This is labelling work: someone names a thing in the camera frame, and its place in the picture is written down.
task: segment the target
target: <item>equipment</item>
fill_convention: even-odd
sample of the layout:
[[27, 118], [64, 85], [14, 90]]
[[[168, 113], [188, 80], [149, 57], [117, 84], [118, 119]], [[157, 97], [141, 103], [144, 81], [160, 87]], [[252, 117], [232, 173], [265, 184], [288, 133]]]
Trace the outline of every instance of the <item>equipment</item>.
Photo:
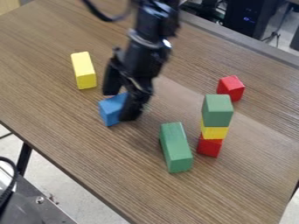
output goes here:
[[223, 9], [219, 7], [221, 2], [225, 1], [203, 0], [202, 3], [193, 3], [187, 1], [180, 6], [180, 9], [195, 16], [205, 18], [213, 23], [222, 23], [225, 16], [224, 13], [218, 11], [223, 11]]
[[[128, 9], [119, 17], [109, 18], [89, 0], [82, 0], [100, 20], [115, 22], [129, 14]], [[120, 121], [132, 121], [143, 112], [144, 105], [153, 95], [152, 79], [157, 77], [170, 55], [168, 38], [176, 36], [179, 0], [140, 0], [136, 26], [129, 31], [126, 51], [116, 47], [108, 62], [102, 92], [117, 95], [122, 86], [129, 94], [120, 113]]]
[[260, 39], [281, 0], [230, 0], [224, 26]]

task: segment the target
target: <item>red cube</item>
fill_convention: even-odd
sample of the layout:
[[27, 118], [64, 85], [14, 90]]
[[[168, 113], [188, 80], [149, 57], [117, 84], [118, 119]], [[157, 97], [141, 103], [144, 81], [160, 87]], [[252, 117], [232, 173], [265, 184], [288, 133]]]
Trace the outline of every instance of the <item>red cube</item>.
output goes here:
[[232, 102], [237, 102], [242, 98], [244, 90], [244, 84], [236, 75], [232, 75], [219, 80], [217, 94], [230, 95]]
[[222, 146], [223, 139], [204, 139], [200, 134], [198, 142], [198, 153], [209, 157], [217, 158]]

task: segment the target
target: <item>yellow cube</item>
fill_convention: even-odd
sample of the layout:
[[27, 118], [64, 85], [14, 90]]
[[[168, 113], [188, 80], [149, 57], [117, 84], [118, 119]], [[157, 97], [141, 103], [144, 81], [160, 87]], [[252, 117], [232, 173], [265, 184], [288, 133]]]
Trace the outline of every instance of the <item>yellow cube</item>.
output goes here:
[[96, 87], [96, 74], [89, 52], [76, 52], [71, 57], [78, 89]]
[[204, 119], [201, 119], [201, 133], [204, 139], [224, 139], [228, 132], [228, 127], [206, 127]]

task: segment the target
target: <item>green block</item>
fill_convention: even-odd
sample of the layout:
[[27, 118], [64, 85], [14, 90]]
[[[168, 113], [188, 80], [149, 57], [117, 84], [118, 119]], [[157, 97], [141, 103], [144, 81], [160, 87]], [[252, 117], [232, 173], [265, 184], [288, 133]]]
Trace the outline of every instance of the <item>green block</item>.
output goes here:
[[160, 142], [168, 172], [185, 172], [192, 168], [193, 155], [180, 122], [161, 125]]
[[228, 127], [233, 105], [228, 94], [207, 94], [202, 108], [205, 127]]

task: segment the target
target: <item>metal frame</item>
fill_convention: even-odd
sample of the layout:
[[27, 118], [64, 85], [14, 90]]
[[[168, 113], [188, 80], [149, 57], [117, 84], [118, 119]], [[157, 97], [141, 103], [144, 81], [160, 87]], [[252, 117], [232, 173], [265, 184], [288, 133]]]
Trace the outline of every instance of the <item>metal frame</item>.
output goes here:
[[21, 175], [22, 177], [26, 172], [31, 153], [32, 147], [30, 147], [27, 143], [23, 143], [20, 155], [17, 160], [17, 170], [19, 175]]

